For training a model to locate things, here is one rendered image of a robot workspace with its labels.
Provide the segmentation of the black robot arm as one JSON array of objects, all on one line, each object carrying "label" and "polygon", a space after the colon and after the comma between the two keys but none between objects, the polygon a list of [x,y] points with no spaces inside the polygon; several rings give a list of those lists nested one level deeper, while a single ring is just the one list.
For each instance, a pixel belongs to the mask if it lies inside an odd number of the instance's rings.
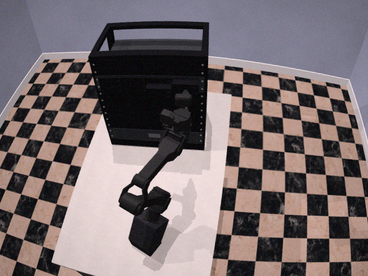
[{"label": "black robot arm", "polygon": [[[164,165],[182,153],[189,139],[190,130],[190,112],[186,109],[177,109],[174,112],[163,109],[159,116],[165,131],[159,142],[158,152],[138,174],[133,176],[131,183],[123,188],[118,200],[119,207],[134,216],[141,215],[148,207],[143,220],[154,224],[159,224],[160,213],[167,210],[171,194],[158,186],[153,187],[148,193],[148,187]],[[171,126],[173,127],[169,128]],[[168,137],[168,134],[172,138]],[[142,189],[142,195],[128,193],[134,185]]]}]

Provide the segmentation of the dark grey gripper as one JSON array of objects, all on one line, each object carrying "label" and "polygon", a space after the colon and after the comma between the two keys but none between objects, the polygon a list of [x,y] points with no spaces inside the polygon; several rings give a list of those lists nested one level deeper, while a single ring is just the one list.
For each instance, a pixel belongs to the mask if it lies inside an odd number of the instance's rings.
[{"label": "dark grey gripper", "polygon": [[[190,107],[192,105],[192,95],[189,94],[187,90],[184,90],[182,94],[176,94],[175,95],[175,105],[179,106],[180,108],[187,109],[187,107]],[[190,112],[190,130],[192,129],[192,120],[191,120],[191,112]]]}]

